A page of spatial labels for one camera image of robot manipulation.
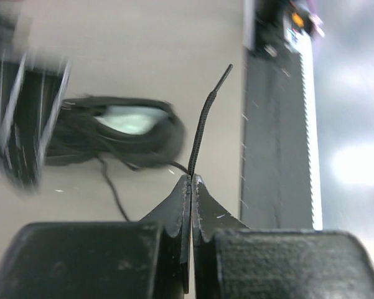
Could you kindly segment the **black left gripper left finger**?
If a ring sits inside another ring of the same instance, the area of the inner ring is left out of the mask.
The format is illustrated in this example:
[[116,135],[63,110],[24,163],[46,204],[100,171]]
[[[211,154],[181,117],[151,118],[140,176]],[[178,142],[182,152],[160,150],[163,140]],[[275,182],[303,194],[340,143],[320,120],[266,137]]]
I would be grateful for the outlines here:
[[0,262],[0,298],[183,298],[191,178],[137,222],[35,222]]

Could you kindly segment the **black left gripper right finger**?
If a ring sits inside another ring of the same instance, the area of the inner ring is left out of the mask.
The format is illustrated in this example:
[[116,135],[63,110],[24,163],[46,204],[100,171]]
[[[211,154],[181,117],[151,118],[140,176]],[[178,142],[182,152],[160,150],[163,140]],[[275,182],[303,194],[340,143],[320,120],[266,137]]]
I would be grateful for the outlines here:
[[252,230],[191,182],[197,298],[374,298],[362,243],[341,231]]

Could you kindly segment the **black shoe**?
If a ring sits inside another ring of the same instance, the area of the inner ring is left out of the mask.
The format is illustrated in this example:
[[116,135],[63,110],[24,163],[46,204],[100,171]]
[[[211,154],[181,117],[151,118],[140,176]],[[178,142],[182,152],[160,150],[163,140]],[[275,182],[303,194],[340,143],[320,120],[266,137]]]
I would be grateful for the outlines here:
[[109,153],[134,171],[161,168],[175,162],[184,139],[184,124],[170,103],[112,96],[68,98],[45,163],[66,166]]

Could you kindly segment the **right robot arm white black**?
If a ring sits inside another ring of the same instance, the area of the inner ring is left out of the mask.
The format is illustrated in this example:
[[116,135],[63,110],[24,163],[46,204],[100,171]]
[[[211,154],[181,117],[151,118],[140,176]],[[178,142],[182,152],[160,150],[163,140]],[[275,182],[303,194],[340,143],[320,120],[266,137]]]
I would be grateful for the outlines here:
[[0,11],[0,177],[31,192],[40,184],[70,63],[18,47],[17,21]]

